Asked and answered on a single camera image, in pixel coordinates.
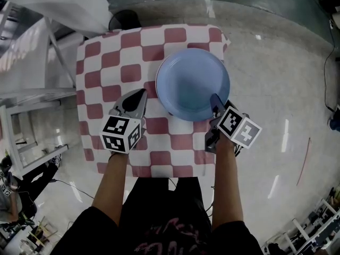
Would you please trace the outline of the person's black printed shirt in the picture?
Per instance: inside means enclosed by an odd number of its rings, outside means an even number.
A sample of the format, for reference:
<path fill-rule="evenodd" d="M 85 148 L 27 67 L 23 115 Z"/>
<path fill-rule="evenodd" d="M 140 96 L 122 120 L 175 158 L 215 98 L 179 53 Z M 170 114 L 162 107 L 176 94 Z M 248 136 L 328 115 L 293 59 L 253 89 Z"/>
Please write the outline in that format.
<path fill-rule="evenodd" d="M 179 218 L 126 234 L 95 207 L 86 209 L 50 255 L 263 255 L 242 221 L 198 230 Z"/>

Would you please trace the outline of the person's left forearm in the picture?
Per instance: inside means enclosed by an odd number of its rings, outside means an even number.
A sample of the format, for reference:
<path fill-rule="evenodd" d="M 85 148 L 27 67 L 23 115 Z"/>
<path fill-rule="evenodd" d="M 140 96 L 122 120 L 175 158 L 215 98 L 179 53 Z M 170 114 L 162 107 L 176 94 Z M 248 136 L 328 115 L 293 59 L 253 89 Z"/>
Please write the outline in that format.
<path fill-rule="evenodd" d="M 93 207 L 106 214 L 116 225 L 119 225 L 123 206 L 127 163 L 127 154 L 111 155 L 92 203 Z"/>

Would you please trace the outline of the white equipment rack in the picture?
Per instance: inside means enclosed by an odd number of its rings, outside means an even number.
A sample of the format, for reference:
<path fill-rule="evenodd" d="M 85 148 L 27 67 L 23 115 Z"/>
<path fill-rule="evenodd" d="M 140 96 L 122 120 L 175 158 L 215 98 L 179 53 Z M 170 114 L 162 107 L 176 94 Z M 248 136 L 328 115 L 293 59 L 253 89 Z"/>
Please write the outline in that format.
<path fill-rule="evenodd" d="M 317 255 L 327 253 L 340 237 L 340 200 L 321 199 L 308 216 L 291 222 L 290 230 L 279 233 L 261 247 L 264 255 Z"/>

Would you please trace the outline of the black waste bin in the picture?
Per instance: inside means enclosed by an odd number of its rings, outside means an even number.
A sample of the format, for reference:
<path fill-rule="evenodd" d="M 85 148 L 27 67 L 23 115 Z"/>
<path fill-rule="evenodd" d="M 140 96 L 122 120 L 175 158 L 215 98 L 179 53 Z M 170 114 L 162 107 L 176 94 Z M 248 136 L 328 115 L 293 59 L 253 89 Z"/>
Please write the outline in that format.
<path fill-rule="evenodd" d="M 115 29 L 130 30 L 141 27 L 139 17 L 133 10 L 121 10 L 115 13 L 108 24 L 110 31 Z"/>

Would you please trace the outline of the blue big plate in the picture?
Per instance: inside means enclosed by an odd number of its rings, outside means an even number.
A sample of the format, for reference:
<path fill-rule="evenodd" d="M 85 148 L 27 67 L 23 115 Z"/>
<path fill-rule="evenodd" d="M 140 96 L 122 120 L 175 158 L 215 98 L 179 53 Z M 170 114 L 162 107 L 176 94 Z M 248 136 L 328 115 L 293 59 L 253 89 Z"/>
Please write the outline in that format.
<path fill-rule="evenodd" d="M 224 63 L 212 53 L 187 48 L 169 55 L 157 71 L 156 93 L 163 107 L 185 121 L 199 122 L 213 116 L 210 97 L 227 102 L 230 78 Z"/>

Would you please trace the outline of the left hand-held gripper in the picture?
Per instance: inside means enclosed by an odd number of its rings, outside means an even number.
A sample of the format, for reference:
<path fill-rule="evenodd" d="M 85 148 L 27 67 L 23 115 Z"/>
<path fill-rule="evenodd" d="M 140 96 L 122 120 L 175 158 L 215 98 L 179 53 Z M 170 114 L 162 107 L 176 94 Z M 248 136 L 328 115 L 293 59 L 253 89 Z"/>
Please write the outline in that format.
<path fill-rule="evenodd" d="M 129 153 L 137 145 L 145 131 L 147 100 L 146 89 L 135 89 L 116 101 L 102 121 L 100 138 L 105 149 Z"/>

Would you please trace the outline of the person's right forearm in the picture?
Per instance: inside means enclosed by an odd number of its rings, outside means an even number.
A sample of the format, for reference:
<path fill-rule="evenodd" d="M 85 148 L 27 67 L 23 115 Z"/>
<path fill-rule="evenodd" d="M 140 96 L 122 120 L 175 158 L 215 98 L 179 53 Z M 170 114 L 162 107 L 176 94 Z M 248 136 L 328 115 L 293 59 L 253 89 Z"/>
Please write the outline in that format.
<path fill-rule="evenodd" d="M 234 144 L 220 135 L 216 144 L 212 228 L 243 220 Z"/>

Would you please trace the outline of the red white checkered tablecloth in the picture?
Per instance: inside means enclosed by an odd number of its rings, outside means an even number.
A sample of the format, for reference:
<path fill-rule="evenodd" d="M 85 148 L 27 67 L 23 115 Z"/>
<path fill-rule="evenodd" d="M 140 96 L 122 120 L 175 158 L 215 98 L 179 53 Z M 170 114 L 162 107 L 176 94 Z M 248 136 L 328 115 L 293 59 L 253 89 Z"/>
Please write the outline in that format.
<path fill-rule="evenodd" d="M 208 122 L 188 122 L 167 112 L 155 89 L 156 73 L 170 54 L 201 48 L 222 60 L 230 44 L 211 24 L 168 24 L 109 32 L 78 47 L 76 99 L 86 161 L 104 173 L 110 156 L 100 138 L 102 119 L 120 96 L 148 92 L 146 132 L 129 154 L 127 175 L 134 177 L 207 176 L 215 157 L 204 150 Z"/>

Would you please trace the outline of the small white table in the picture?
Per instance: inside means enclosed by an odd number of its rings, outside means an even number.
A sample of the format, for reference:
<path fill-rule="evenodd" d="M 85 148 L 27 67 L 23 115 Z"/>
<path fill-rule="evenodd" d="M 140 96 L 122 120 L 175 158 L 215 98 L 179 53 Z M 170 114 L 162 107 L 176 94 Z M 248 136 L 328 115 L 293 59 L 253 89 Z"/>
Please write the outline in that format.
<path fill-rule="evenodd" d="M 12 162 L 12 173 L 18 178 L 22 178 L 28 172 L 32 171 L 33 169 L 39 167 L 40 165 L 46 163 L 47 161 L 51 160 L 52 158 L 62 154 L 63 152 L 68 150 L 68 145 L 63 145 L 50 153 L 34 160 L 33 162 L 24 165 L 20 158 L 20 153 L 25 152 L 29 149 L 32 149 L 38 145 L 37 141 L 29 143 L 22 148 L 18 148 L 15 142 L 15 136 L 13 132 L 13 125 L 11 116 L 30 112 L 38 109 L 43 108 L 52 108 L 52 107 L 59 107 L 61 102 L 58 101 L 49 101 L 43 103 L 37 103 L 27 106 L 14 106 L 7 108 L 6 106 L 0 107 L 0 124 L 2 130 L 2 141 L 5 145 L 5 151 L 9 154 L 9 157 Z"/>

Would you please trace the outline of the white square pillar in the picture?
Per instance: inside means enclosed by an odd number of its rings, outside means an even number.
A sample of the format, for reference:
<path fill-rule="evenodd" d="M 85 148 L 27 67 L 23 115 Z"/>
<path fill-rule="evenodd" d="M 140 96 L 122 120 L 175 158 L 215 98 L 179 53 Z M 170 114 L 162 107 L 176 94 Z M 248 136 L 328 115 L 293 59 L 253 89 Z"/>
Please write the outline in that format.
<path fill-rule="evenodd" d="M 7 0 L 91 38 L 108 31 L 112 18 L 107 0 Z"/>

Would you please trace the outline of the person's black trousers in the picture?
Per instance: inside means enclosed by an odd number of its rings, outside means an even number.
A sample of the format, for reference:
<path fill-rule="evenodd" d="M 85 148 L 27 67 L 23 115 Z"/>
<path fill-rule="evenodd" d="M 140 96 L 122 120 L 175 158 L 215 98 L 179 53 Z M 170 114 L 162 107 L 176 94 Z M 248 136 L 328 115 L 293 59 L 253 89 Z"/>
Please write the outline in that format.
<path fill-rule="evenodd" d="M 197 177 L 178 178 L 174 191 L 169 190 L 168 184 L 169 179 L 165 177 L 138 178 L 123 205 L 123 211 L 159 217 L 166 214 L 207 216 Z"/>

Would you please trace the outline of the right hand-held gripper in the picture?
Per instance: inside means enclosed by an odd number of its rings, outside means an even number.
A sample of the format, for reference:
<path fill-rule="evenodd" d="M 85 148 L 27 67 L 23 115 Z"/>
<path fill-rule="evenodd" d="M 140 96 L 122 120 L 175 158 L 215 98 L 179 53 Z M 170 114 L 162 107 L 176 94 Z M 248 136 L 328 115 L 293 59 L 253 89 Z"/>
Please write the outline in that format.
<path fill-rule="evenodd" d="M 211 154 L 216 153 L 216 144 L 221 134 L 234 143 L 234 153 L 237 156 L 243 148 L 249 149 L 252 146 L 262 130 L 250 120 L 248 114 L 239 112 L 233 106 L 223 107 L 216 93 L 211 95 L 211 110 L 214 118 L 205 134 L 205 151 Z"/>

